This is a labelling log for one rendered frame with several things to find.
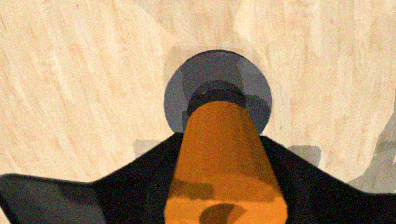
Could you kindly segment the orange knob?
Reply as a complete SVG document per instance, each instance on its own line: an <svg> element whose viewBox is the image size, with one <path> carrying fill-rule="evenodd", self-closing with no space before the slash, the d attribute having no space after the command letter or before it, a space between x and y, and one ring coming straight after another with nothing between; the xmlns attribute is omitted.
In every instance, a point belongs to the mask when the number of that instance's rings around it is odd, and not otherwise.
<svg viewBox="0 0 396 224"><path fill-rule="evenodd" d="M167 224L284 224L283 198L244 108L206 103L187 121L165 205Z"/></svg>

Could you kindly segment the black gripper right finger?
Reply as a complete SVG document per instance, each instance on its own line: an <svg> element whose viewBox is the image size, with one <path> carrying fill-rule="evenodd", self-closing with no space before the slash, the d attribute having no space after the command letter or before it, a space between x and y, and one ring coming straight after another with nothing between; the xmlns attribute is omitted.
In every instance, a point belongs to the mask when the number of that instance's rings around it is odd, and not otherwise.
<svg viewBox="0 0 396 224"><path fill-rule="evenodd" d="M396 193L367 193L259 136L287 207L284 224L396 224Z"/></svg>

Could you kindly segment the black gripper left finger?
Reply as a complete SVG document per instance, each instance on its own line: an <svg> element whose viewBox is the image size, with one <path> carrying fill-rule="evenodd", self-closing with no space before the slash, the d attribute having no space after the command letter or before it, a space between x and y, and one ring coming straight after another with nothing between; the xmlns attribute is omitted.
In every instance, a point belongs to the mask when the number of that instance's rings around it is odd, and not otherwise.
<svg viewBox="0 0 396 224"><path fill-rule="evenodd" d="M0 208L10 224L166 224L183 136L174 133L93 182L0 174Z"/></svg>

